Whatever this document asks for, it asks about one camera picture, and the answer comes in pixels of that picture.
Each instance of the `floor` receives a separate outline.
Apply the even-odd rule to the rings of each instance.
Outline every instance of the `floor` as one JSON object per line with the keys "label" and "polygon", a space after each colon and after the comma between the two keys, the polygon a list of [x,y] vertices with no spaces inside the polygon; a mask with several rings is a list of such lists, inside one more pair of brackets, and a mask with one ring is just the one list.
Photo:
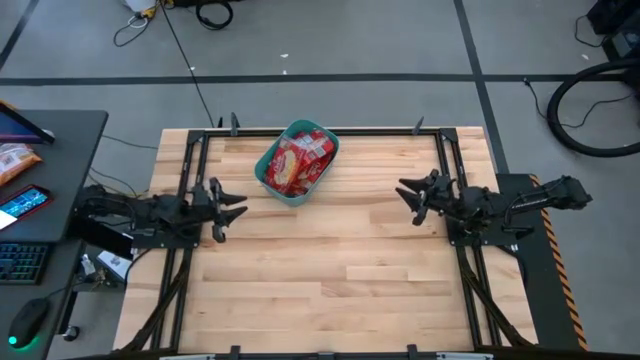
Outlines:
{"label": "floor", "polygon": [[[189,10],[167,12],[213,119],[233,111],[243,126],[301,118],[412,125],[421,116],[424,125],[482,125],[496,171],[579,178],[594,201],[580,212],[552,211],[552,220],[587,340],[596,351],[640,353],[637,156],[603,160],[564,149],[520,81],[535,81],[544,107],[558,86],[547,75],[606,61],[601,49],[573,38],[575,19],[594,2],[244,0],[232,4],[235,19],[220,32],[201,27]],[[3,0],[0,7],[0,98],[25,109],[106,110],[107,134],[147,145],[163,128],[209,126],[162,13],[116,48],[113,33],[131,16],[119,0]],[[587,22],[579,30],[598,39]],[[579,123],[594,102],[629,92],[617,83],[581,84],[561,117]],[[632,99],[603,105],[574,135],[599,146],[635,142],[639,116]],[[142,191],[154,159],[153,151],[103,140],[94,167]],[[121,301],[83,294],[72,317],[83,333],[73,343],[56,339],[50,359],[109,351]]]}

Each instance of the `wooden table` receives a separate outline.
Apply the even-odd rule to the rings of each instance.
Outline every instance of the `wooden table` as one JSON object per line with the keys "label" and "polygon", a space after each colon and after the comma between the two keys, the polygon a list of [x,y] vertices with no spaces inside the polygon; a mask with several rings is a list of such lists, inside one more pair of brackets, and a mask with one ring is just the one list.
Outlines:
{"label": "wooden table", "polygon": [[[469,184],[497,189],[483,129],[457,131]],[[163,132],[151,193],[176,192],[187,132]],[[341,137],[334,167],[299,208],[275,200],[253,175],[273,141],[211,140],[207,177],[217,176],[228,193],[248,196],[249,211],[228,229],[225,244],[212,240],[210,226],[203,228],[180,352],[228,353],[231,345],[243,353],[388,352],[412,343],[420,351],[472,349],[444,221],[430,213],[423,226],[411,225],[408,207],[393,191],[398,178],[439,168],[433,138]],[[192,164],[195,172],[197,155]],[[132,269],[114,348],[132,339],[156,305],[164,259],[165,250],[153,250]],[[488,247],[485,262],[496,303],[536,342],[517,261]],[[484,310],[477,299],[476,305],[487,343]],[[164,343],[173,320],[172,310],[168,314]]]}

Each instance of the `orange striped tape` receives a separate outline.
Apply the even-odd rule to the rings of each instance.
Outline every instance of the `orange striped tape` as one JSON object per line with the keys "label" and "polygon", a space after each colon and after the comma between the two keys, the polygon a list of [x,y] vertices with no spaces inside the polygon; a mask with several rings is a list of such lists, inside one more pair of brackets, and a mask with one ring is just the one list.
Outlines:
{"label": "orange striped tape", "polygon": [[[538,180],[535,175],[529,175],[529,177],[531,178],[534,186],[540,186],[540,180]],[[571,287],[569,286],[567,272],[564,269],[562,255],[560,255],[560,249],[558,248],[558,240],[556,239],[556,235],[553,232],[553,226],[551,226],[551,217],[549,217],[549,212],[546,209],[542,209],[540,213],[542,215],[544,227],[547,230],[547,238],[549,239],[549,245],[551,246],[553,259],[556,261],[556,270],[558,270],[558,277],[560,278],[560,282],[562,283],[562,291],[564,292],[564,297],[567,301],[567,306],[569,307],[569,316],[571,316],[571,320],[573,321],[573,329],[578,336],[578,344],[583,350],[589,351],[587,339],[585,338],[584,330],[582,329],[582,322],[580,321],[578,309],[576,308],[576,303],[573,300],[573,293],[571,292]]]}

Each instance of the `computer monitor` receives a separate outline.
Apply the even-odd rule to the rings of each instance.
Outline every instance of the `computer monitor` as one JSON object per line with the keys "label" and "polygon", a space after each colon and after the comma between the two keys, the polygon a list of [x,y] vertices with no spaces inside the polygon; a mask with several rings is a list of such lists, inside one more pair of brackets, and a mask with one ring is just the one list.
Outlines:
{"label": "computer monitor", "polygon": [[0,143],[52,144],[55,138],[0,103]]}

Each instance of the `smartphone screen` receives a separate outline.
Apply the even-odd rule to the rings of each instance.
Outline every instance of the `smartphone screen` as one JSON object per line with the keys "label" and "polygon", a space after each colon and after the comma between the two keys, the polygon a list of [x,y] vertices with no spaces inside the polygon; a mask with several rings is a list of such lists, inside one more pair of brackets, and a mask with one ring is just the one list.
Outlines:
{"label": "smartphone screen", "polygon": [[44,189],[33,185],[23,189],[19,194],[0,204],[0,229],[44,206],[48,200],[49,195]]}

